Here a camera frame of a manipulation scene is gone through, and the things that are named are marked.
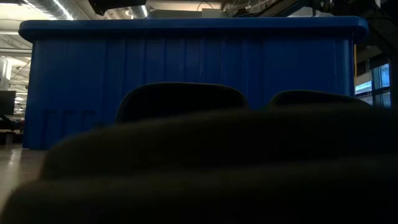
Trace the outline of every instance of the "black chair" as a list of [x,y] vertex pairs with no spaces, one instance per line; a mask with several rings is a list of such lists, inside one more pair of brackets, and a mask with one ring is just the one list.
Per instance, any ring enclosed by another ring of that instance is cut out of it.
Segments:
[[228,86],[182,82],[154,83],[140,86],[125,96],[116,115],[116,122],[128,123],[247,106],[242,93]]
[[322,91],[312,90],[287,90],[276,94],[269,103],[269,107],[278,106],[305,106],[305,105],[356,105],[367,106],[370,105],[355,97],[339,95],[334,93],[326,93]]

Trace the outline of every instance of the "concrete floor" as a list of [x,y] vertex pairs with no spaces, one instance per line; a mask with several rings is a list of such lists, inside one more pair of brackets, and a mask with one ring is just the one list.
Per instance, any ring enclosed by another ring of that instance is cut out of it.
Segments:
[[38,178],[44,155],[21,145],[0,146],[0,211],[18,185]]

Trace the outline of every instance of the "blurry foreground object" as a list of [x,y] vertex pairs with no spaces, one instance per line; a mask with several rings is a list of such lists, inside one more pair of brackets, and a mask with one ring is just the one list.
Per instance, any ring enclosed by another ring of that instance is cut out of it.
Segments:
[[119,124],[50,150],[1,223],[396,222],[397,126],[351,104]]

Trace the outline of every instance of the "window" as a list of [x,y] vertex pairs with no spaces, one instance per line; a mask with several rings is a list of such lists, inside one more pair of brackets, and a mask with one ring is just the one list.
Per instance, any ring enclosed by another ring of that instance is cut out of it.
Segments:
[[355,96],[370,105],[391,107],[389,64],[373,68],[357,77]]
[[390,72],[389,72],[389,64],[385,64],[380,66],[381,71],[381,84],[382,87],[390,86]]

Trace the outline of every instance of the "blue plastic bin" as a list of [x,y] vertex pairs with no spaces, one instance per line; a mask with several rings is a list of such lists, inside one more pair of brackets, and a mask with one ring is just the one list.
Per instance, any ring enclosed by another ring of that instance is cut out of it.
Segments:
[[282,90],[354,94],[359,17],[26,21],[33,43],[24,147],[111,124],[123,96],[166,81],[220,83],[252,108]]

